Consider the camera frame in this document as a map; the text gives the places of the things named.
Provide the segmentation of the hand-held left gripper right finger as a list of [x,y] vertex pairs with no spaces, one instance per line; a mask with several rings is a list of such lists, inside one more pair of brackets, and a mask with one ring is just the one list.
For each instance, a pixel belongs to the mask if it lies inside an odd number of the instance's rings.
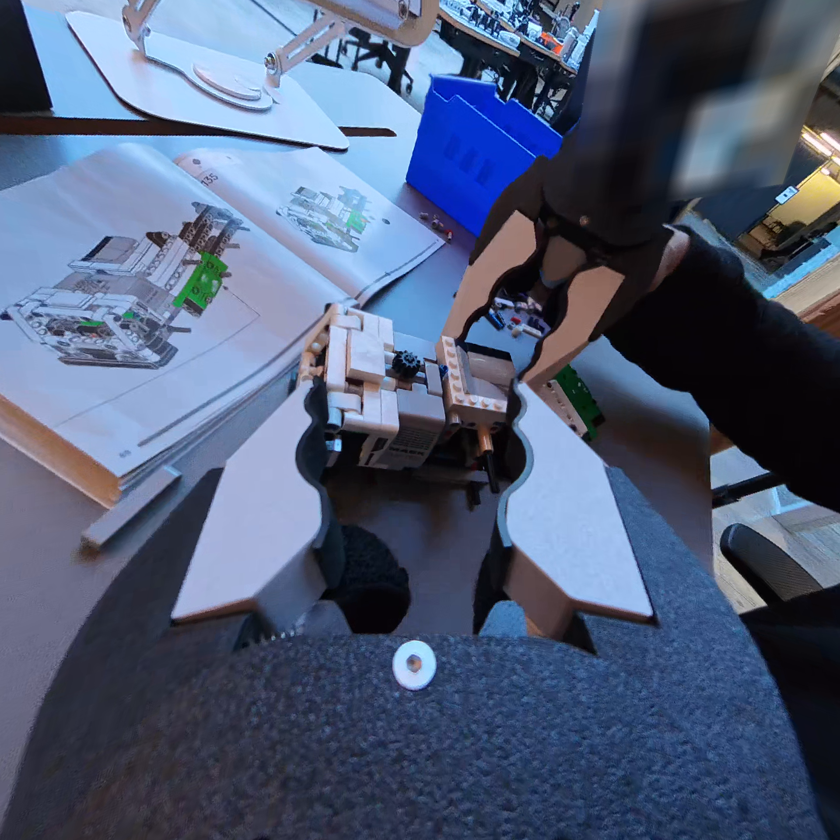
[[575,613],[650,623],[655,611],[604,462],[526,384],[513,393],[524,465],[500,503],[504,592],[549,638],[561,638]]

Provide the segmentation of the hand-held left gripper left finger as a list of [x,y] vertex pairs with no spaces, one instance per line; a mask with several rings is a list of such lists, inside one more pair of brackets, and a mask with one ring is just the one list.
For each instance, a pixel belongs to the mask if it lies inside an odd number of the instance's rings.
[[298,444],[312,418],[300,385],[227,461],[172,621],[255,612],[295,625],[325,590],[312,544],[321,499],[301,475]]

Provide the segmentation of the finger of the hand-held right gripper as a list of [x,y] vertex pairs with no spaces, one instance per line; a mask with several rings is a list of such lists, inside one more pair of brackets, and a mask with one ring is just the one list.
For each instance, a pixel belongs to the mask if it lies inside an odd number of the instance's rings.
[[531,363],[519,377],[520,383],[538,389],[572,362],[590,342],[623,281],[623,275],[605,266],[579,272],[568,286],[560,325],[539,343]]
[[536,282],[544,254],[545,244],[534,221],[514,211],[466,269],[440,338],[465,340],[502,287],[528,291]]

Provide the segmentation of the white and green lego assembly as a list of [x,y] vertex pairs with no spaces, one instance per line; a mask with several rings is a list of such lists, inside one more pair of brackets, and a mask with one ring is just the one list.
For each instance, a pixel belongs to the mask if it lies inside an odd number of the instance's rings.
[[574,367],[567,364],[539,389],[547,406],[586,443],[596,439],[605,418],[592,393]]

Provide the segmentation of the white lego truck model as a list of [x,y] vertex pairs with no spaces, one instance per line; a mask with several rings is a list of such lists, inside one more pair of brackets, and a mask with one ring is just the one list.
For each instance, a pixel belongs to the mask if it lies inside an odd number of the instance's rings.
[[509,353],[396,332],[392,320],[334,302],[304,343],[297,383],[322,386],[327,467],[399,471],[501,491],[506,475]]

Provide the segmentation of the person's right forearm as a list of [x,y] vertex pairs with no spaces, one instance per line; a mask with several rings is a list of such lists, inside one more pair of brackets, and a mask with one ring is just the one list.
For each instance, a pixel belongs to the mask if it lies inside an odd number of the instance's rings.
[[676,267],[605,331],[657,383],[785,485],[839,511],[839,342],[745,280],[741,262],[685,226]]

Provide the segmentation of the pile of dark lego pieces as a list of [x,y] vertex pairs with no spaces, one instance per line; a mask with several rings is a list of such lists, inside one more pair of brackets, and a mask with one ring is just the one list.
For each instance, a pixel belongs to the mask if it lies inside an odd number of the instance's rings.
[[496,330],[507,330],[514,338],[528,335],[539,339],[550,330],[542,317],[543,308],[532,297],[494,297],[485,319]]

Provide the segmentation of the grey flat lego piece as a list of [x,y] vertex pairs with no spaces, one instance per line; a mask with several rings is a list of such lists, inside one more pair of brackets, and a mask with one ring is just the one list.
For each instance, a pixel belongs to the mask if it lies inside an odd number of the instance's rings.
[[147,476],[127,496],[102,514],[80,535],[80,551],[98,553],[109,541],[131,524],[147,507],[173,488],[182,472],[170,465],[158,468]]

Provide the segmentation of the open lego instruction booklet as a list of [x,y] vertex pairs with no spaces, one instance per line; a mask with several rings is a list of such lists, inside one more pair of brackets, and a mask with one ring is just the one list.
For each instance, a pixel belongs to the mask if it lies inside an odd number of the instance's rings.
[[123,143],[1,222],[2,439],[105,508],[445,244],[317,148]]

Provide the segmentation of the person's right hand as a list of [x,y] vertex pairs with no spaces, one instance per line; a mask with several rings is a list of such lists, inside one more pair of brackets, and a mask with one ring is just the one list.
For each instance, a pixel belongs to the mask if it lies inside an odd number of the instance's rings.
[[651,292],[656,290],[667,277],[677,270],[679,264],[686,257],[691,244],[690,235],[680,227],[666,224],[664,228],[669,232],[669,238],[654,280],[649,288]]

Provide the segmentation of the blue plastic bin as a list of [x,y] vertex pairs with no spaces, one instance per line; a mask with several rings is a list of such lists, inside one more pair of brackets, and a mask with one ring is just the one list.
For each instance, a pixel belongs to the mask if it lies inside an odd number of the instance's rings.
[[495,85],[433,76],[406,182],[459,225],[478,235],[501,191],[562,137]]

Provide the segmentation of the black office chair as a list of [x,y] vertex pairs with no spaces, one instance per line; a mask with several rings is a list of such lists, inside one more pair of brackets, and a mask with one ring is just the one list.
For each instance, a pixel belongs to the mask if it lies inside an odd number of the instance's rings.
[[838,585],[820,586],[789,554],[763,535],[743,524],[732,524],[723,531],[720,548],[763,601],[763,606],[741,614],[743,622],[838,625]]
[[387,87],[394,93],[401,95],[413,93],[414,79],[407,72],[406,65],[411,50],[390,43],[381,38],[377,39],[362,28],[350,28],[339,40],[337,56],[346,56],[348,50],[354,48],[351,70],[357,71],[360,64],[374,60],[377,68],[387,67],[390,75]]

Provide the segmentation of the cluttered background workbench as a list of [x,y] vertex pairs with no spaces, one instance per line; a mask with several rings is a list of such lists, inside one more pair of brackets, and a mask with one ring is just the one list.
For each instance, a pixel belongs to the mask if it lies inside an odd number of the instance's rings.
[[585,45],[595,31],[597,13],[578,29],[577,2],[565,6],[548,2],[442,1],[438,19],[477,43],[509,57],[535,59],[538,67],[559,67],[575,74]]

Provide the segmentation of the white laptop stand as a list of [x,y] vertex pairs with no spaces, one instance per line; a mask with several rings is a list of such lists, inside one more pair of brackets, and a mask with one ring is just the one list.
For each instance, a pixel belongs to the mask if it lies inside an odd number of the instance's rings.
[[313,21],[257,62],[155,33],[157,1],[126,2],[121,22],[81,11],[65,20],[114,94],[132,109],[223,134],[345,152],[348,138],[291,71],[350,28],[421,45],[438,1],[312,2]]

